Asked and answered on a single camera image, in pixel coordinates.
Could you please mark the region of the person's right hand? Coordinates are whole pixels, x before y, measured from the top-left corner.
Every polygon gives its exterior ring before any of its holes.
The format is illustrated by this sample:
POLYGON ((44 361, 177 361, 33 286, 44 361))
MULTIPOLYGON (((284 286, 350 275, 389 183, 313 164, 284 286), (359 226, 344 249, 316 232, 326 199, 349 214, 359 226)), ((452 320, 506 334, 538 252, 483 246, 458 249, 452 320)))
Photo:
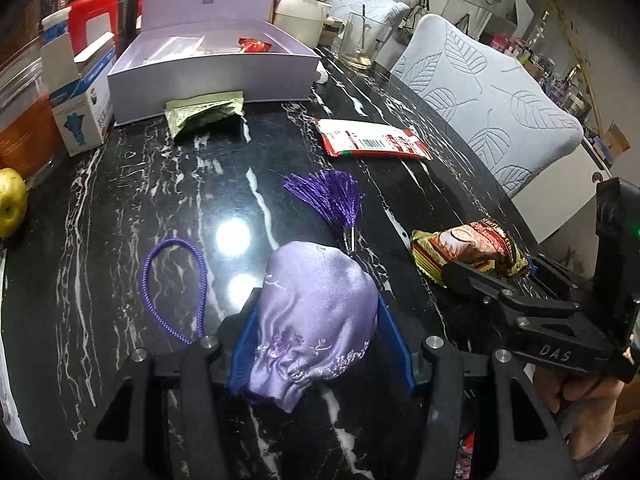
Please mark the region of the person's right hand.
POLYGON ((561 407, 561 399, 574 408, 574 420, 568 448, 574 460, 582 460, 597 451, 610 434, 617 400, 626 385, 615 377, 582 376, 566 379, 558 370, 537 366, 534 386, 552 413, 561 407))

